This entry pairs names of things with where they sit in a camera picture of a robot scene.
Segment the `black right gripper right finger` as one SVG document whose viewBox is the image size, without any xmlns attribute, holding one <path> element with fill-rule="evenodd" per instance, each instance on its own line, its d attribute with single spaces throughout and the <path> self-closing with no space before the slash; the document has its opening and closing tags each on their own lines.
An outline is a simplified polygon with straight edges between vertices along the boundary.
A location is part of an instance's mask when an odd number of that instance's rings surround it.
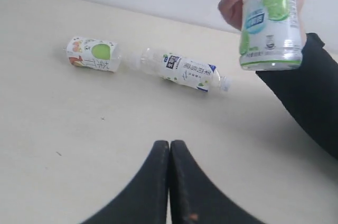
<svg viewBox="0 0 338 224">
<path fill-rule="evenodd" d="M 172 223 L 261 223 L 223 194 L 202 171 L 184 141 L 170 144 Z"/>
</svg>

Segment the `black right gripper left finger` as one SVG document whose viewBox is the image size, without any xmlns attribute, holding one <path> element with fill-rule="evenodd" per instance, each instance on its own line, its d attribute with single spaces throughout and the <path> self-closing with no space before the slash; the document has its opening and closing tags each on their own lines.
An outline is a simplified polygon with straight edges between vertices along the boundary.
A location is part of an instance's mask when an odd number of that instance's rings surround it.
<svg viewBox="0 0 338 224">
<path fill-rule="evenodd" d="M 166 223 L 169 156 L 168 142 L 155 141 L 133 179 L 84 223 Z"/>
</svg>

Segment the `black sleeved forearm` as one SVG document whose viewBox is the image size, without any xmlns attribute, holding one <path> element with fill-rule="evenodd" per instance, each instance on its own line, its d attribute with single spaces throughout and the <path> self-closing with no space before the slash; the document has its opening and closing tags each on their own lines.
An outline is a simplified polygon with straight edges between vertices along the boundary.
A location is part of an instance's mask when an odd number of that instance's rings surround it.
<svg viewBox="0 0 338 224">
<path fill-rule="evenodd" d="M 337 62 L 316 33 L 307 33 L 299 68 L 257 71 L 299 126 L 337 158 Z"/>
</svg>

